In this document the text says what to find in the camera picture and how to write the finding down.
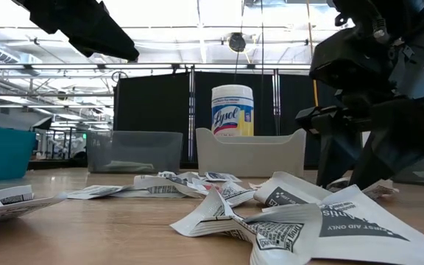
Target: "teal bin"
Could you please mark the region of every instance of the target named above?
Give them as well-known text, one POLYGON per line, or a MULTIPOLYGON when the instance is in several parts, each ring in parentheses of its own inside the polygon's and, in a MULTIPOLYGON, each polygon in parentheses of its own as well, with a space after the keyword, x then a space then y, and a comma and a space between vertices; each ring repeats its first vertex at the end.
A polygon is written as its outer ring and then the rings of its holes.
POLYGON ((0 128, 0 180, 26 174, 34 143, 34 132, 0 128))

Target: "lysol wipes container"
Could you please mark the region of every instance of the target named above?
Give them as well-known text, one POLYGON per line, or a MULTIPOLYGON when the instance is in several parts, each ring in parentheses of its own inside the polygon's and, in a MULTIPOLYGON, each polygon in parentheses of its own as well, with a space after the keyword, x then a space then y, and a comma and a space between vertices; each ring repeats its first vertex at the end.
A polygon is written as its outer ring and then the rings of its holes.
POLYGON ((221 136, 253 136, 253 92, 244 85, 212 89, 212 132, 221 136))

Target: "wooden table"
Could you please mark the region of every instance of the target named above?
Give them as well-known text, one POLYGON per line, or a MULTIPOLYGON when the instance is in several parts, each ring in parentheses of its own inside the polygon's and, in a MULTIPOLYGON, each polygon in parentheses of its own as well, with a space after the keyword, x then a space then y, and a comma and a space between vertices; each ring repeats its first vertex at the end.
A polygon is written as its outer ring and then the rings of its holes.
MULTIPOLYGON (((315 172, 306 172, 312 180, 315 172)), ((266 179, 244 179, 262 183, 266 179)), ((126 185, 133 175, 88 174, 86 169, 27 172, 22 180, 0 182, 0 188, 32 184, 37 197, 75 191, 90 185, 126 185)), ((383 206, 424 233, 424 187, 396 185, 395 201, 383 206)), ((200 199, 66 200, 20 219, 0 223, 0 264, 140 265, 249 264, 251 244, 225 236, 186 238, 169 225, 193 211, 200 199)), ((256 201, 236 210, 258 213, 256 201)), ((311 264, 354 264, 312 261, 311 264)))

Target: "black partition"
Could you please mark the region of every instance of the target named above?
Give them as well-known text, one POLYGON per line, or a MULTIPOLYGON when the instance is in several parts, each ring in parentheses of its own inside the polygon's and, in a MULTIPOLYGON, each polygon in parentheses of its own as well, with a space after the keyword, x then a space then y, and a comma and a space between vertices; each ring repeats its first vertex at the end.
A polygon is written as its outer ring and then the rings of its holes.
MULTIPOLYGON (((299 111, 315 106, 313 80, 303 75, 280 76, 280 134, 288 135, 300 129, 295 121, 299 111)), ((336 89, 317 82, 318 101, 323 107, 339 105, 334 98, 336 89)), ((320 144, 317 139, 308 135, 305 147, 305 167, 318 167, 320 144)))
POLYGON ((114 130, 183 134, 188 162, 189 74, 120 79, 115 90, 114 130))
MULTIPOLYGON (((195 73, 195 125, 196 128, 211 128, 212 88, 220 85, 246 85, 253 91, 255 135, 276 135, 273 113, 272 76, 265 75, 261 85, 260 74, 195 73)), ((194 138, 194 160, 197 161, 197 145, 194 138)))

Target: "warehouse ceiling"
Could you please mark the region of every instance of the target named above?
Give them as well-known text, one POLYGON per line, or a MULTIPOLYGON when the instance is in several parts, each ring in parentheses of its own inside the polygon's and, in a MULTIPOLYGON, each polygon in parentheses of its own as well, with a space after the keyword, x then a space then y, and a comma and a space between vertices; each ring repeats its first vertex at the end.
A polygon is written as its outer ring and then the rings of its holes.
MULTIPOLYGON (((307 1, 264 0, 263 15, 260 5, 253 2, 245 0, 241 19, 241 0, 104 0, 110 16, 134 40, 141 53, 139 63, 259 64, 264 61, 266 64, 309 64, 309 40, 316 45, 341 29, 333 25, 337 11, 325 0, 310 0, 312 36, 308 31, 307 1), (261 34, 261 23, 264 24, 264 34, 261 34), (242 32, 247 43, 245 51, 240 54, 228 46, 229 37, 234 32, 242 32)), ((64 34, 46 34, 29 20, 29 13, 24 8, 11 0, 0 0, 0 46, 11 54, 29 56, 29 62, 33 63, 126 63, 100 54, 89 58, 82 56, 68 43, 64 34)), ((10 89, 8 84, 0 85, 0 89, 13 93, 112 93, 116 84, 113 72, 47 70, 31 77, 17 71, 0 71, 0 79, 15 86, 10 89)), ((128 72, 128 75, 167 73, 171 71, 137 70, 128 72)), ((85 102, 83 99, 67 100, 70 105, 113 104, 109 97, 86 98, 85 102)), ((38 97, 35 101, 61 104, 57 98, 38 97)))

